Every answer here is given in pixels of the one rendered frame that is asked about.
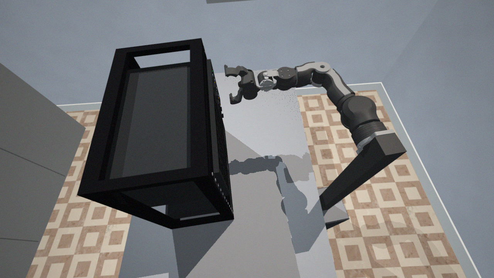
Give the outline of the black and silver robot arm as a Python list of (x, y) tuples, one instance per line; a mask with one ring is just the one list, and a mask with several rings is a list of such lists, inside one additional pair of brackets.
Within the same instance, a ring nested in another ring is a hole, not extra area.
[[(272, 77), (277, 80), (275, 84)], [(393, 129), (386, 129), (384, 123), (380, 121), (373, 100), (365, 96), (356, 96), (338, 72), (330, 68), (326, 62), (307, 62), (295, 68), (282, 67), (278, 70), (262, 71), (257, 78), (259, 86), (267, 82), (271, 84), (272, 88), (264, 89), (265, 92), (276, 89), (289, 90), (307, 85), (324, 87), (329, 99), (341, 115), (342, 125), (351, 133), (357, 147), (357, 155), (374, 137), (395, 133)]]

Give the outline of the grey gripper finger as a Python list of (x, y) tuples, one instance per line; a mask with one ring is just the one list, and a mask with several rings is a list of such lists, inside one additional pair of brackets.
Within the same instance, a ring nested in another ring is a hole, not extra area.
[(225, 69), (225, 76), (226, 77), (229, 77), (229, 76), (233, 76), (233, 77), (237, 77), (238, 75), (240, 75), (242, 77), (242, 75), (244, 75), (245, 73), (247, 74), (247, 68), (243, 67), (243, 66), (237, 66), (236, 68), (228, 68), (227, 65), (224, 65), (224, 69)]
[(229, 97), (230, 97), (230, 104), (233, 105), (233, 104), (237, 104), (237, 103), (240, 103), (241, 100), (242, 100), (242, 88), (239, 88), (238, 90), (238, 94), (237, 96), (233, 97), (232, 96), (232, 93), (229, 94)]

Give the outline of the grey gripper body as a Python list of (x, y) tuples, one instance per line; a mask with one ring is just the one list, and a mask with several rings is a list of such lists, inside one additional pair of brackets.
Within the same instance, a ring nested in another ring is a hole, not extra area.
[(269, 82), (264, 83), (262, 86), (256, 86), (254, 71), (247, 69), (247, 72), (247, 74), (242, 75), (241, 81), (238, 82), (238, 86), (242, 88), (242, 94), (246, 100), (253, 100), (260, 90), (272, 88)]

